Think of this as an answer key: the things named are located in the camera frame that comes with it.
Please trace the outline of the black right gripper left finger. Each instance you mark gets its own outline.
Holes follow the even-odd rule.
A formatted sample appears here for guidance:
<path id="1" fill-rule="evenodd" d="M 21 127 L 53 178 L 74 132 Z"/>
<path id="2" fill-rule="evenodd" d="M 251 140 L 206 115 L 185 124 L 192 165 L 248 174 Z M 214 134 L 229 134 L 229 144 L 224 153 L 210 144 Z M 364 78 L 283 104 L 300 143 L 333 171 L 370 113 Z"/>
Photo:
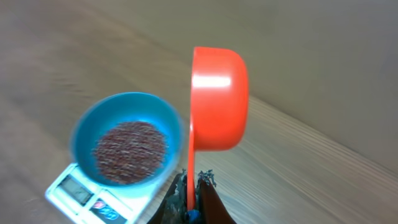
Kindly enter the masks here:
<path id="1" fill-rule="evenodd" d="M 187 212 L 186 203 L 187 171 L 183 169 L 178 173 L 167 193 L 165 194 L 159 208 L 147 224 L 183 224 Z"/>

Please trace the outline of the orange scoop with blue handle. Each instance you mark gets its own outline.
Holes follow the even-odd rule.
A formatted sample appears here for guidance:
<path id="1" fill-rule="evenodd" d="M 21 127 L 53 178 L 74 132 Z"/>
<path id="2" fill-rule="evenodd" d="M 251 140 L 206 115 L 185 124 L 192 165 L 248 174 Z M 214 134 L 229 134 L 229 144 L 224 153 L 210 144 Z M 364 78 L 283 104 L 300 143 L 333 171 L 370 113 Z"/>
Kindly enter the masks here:
<path id="1" fill-rule="evenodd" d="M 196 152 L 225 151 L 240 142 L 246 127 L 248 98 L 248 72 L 238 53 L 214 47 L 194 48 L 187 163 L 189 213 L 200 212 Z"/>

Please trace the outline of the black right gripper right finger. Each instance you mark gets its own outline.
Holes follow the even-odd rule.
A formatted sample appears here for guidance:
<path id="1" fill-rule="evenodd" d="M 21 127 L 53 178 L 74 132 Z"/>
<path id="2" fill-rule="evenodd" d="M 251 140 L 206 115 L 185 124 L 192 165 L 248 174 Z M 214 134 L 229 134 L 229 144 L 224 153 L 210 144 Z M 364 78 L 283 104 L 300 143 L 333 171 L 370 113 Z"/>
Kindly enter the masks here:
<path id="1" fill-rule="evenodd" d="M 236 224 L 222 203 L 217 191 L 212 170 L 198 173 L 199 211 L 206 224 Z"/>

